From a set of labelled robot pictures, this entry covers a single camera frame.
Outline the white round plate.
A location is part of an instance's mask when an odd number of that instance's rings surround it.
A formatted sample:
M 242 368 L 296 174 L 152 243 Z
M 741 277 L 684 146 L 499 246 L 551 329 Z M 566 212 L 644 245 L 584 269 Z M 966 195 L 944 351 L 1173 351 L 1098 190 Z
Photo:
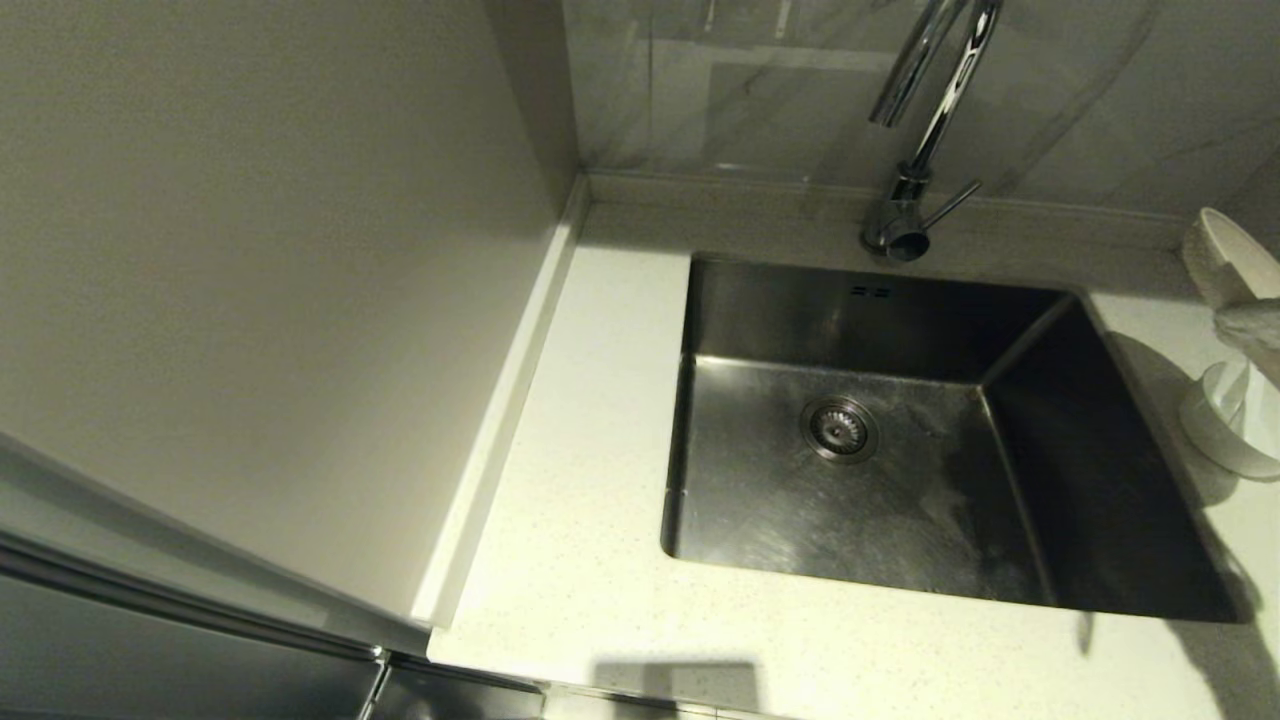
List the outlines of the white round plate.
M 1215 311 L 1280 299 L 1280 260 L 1216 209 L 1198 211 L 1180 254 L 1199 296 Z

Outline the white ceramic bowl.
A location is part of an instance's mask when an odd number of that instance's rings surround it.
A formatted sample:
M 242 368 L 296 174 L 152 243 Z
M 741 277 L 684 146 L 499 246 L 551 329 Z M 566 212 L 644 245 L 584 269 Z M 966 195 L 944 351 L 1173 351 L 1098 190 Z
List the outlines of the white ceramic bowl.
M 1280 482 L 1280 388 L 1254 363 L 1207 368 L 1184 395 L 1179 418 L 1211 461 L 1245 479 Z

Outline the stainless steel sink basin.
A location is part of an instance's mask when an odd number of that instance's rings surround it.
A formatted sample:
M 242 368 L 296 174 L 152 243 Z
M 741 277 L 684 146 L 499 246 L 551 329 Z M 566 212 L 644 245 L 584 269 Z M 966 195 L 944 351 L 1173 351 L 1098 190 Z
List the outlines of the stainless steel sink basin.
M 812 400 L 879 450 L 827 462 Z M 1117 355 L 1066 290 L 699 258 L 660 544 L 690 562 L 1238 623 Z

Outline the chrome gooseneck faucet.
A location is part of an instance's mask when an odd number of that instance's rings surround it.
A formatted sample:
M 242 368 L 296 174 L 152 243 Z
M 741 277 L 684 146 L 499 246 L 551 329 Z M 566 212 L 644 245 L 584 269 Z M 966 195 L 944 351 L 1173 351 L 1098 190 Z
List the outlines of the chrome gooseneck faucet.
M 973 179 L 931 215 L 922 201 L 934 177 L 934 160 L 963 100 L 989 49 L 1006 0 L 928 0 L 911 28 L 879 92 L 869 122 L 893 128 L 941 50 L 961 9 L 972 8 L 964 41 L 947 83 L 915 151 L 899 163 L 884 195 L 870 205 L 861 222 L 860 242 L 870 254 L 897 263 L 914 263 L 931 249 L 931 229 L 983 187 Z

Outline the round metal drain strainer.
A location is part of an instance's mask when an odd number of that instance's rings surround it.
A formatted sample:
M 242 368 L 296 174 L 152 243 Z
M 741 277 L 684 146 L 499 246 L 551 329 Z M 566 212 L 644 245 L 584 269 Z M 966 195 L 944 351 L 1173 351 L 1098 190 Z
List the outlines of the round metal drain strainer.
M 809 401 L 801 410 L 799 428 L 806 447 L 827 462 L 864 462 L 881 446 L 879 423 L 849 396 L 827 395 Z

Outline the stainless steel appliance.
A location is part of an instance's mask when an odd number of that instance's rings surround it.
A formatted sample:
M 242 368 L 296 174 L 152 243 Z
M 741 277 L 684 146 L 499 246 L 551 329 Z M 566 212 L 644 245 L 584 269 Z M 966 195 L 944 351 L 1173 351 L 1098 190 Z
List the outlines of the stainless steel appliance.
M 535 682 L 0 432 L 0 720 L 534 720 Z

